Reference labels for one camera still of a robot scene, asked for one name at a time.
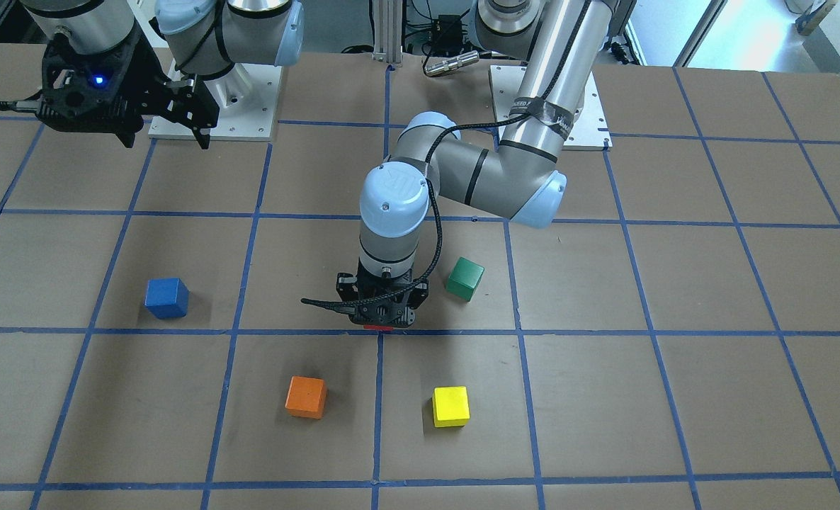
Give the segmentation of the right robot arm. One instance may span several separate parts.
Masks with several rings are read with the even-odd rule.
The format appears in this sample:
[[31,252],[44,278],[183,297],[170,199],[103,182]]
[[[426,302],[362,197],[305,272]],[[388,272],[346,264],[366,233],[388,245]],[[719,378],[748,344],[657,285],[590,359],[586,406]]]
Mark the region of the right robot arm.
[[125,1],[25,1],[48,37],[34,96],[0,101],[58,132],[270,141],[280,74],[297,64],[298,1],[157,1],[142,25]]

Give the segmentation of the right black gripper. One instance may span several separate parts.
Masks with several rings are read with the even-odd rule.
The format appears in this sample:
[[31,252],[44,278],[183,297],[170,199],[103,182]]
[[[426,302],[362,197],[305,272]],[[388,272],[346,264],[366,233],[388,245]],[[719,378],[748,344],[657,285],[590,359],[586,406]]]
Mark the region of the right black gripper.
[[207,149],[218,123],[220,107],[205,81],[169,81],[142,32],[94,55],[77,54],[67,36],[56,35],[45,48],[42,75],[38,120],[60,132],[112,133],[131,149],[144,115],[163,113]]

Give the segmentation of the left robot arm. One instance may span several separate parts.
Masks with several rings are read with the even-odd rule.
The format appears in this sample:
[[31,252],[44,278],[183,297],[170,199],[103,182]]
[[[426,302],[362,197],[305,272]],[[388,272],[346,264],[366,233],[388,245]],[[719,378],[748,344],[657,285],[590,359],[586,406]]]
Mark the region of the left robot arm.
[[441,248],[420,275],[414,260],[422,223],[432,215],[443,232],[438,200],[546,228],[567,185],[556,165],[572,133],[593,62],[610,31],[615,1],[476,1],[475,43],[525,62],[526,70],[498,147],[463,142],[445,114],[410,120],[388,158],[366,174],[361,190],[361,252],[355,274],[340,273],[336,302],[315,306],[355,324],[409,327],[428,295]]

